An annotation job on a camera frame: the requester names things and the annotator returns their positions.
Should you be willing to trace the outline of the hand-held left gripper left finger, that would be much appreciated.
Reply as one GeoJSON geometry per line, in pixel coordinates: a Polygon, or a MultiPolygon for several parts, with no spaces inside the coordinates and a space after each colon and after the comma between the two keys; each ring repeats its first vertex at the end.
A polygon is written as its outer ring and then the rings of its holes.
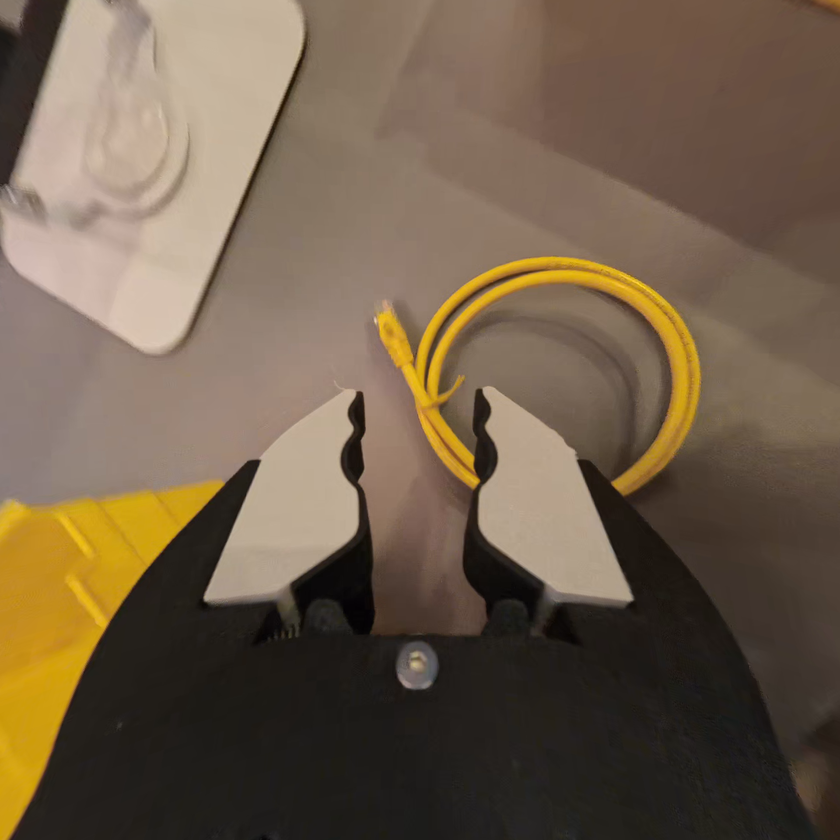
{"type": "Polygon", "coordinates": [[[364,396],[343,390],[268,447],[205,589],[209,606],[275,605],[301,627],[310,605],[340,605],[356,634],[375,619],[364,472],[364,396]]]}

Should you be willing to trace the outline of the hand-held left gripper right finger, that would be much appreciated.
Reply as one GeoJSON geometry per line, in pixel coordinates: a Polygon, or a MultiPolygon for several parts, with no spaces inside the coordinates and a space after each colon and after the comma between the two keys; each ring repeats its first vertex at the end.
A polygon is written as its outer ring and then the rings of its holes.
{"type": "Polygon", "coordinates": [[[487,624],[551,635],[567,606],[623,610],[634,594],[575,450],[495,387],[476,392],[463,566],[487,624]]]}

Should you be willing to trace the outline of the yellow plastic bin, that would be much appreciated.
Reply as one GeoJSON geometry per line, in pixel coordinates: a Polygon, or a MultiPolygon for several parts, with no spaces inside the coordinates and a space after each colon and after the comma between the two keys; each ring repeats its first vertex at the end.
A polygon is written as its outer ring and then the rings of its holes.
{"type": "Polygon", "coordinates": [[[1,508],[1,838],[25,813],[79,679],[141,575],[223,482],[1,508]]]}

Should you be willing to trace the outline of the white rounded plate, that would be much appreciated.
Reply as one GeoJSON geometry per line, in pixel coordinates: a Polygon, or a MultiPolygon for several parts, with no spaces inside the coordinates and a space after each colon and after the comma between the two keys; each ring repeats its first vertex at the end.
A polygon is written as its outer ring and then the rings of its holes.
{"type": "MultiPolygon", "coordinates": [[[[104,71],[105,2],[24,2],[2,82],[2,186],[68,198],[104,71]]],[[[190,130],[171,200],[75,229],[2,209],[2,254],[31,284],[147,354],[188,334],[306,44],[299,2],[141,2],[190,130]]]]}

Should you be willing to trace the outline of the yellow twist tie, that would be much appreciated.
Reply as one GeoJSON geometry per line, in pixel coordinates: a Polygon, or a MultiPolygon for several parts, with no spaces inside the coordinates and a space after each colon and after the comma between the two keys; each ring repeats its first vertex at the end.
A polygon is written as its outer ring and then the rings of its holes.
{"type": "Polygon", "coordinates": [[[455,383],[445,392],[437,392],[431,385],[428,385],[423,404],[424,411],[437,411],[441,406],[445,405],[457,392],[459,387],[464,384],[465,380],[466,378],[462,374],[458,375],[455,383]]]}

